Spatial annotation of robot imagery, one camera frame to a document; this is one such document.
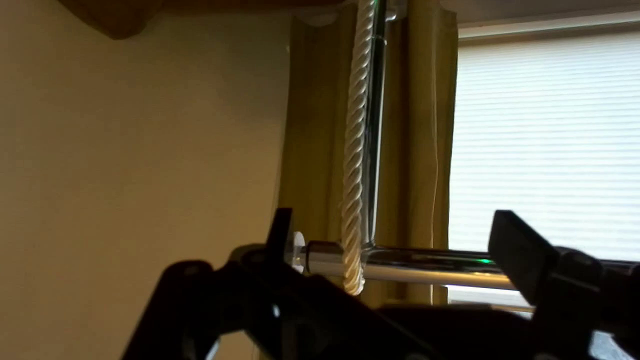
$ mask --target beige wall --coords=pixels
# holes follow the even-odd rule
[[[165,264],[263,240],[286,42],[286,16],[158,16],[112,42],[2,0],[0,358],[119,358]]]

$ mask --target rope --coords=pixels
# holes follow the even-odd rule
[[[344,132],[344,179],[341,179],[341,261],[344,290],[357,295],[364,287],[361,246],[364,222],[364,129],[368,77],[373,38],[376,0],[357,2],[355,35],[350,63],[346,132]]]

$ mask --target white window blind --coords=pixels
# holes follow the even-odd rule
[[[497,208],[640,260],[640,32],[459,47],[449,248],[485,249]]]

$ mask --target horizontal bar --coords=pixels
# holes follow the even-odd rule
[[[341,275],[341,249],[335,241],[310,241],[305,269]],[[364,254],[365,280],[508,287],[510,280],[483,251],[371,248]]]

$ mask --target beige curtain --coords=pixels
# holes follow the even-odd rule
[[[280,206],[308,240],[340,238],[341,135],[355,8],[328,25],[293,19],[289,107]],[[378,244],[445,248],[455,94],[455,16],[436,0],[408,2],[387,28]],[[365,282],[371,303],[443,302],[443,290]]]

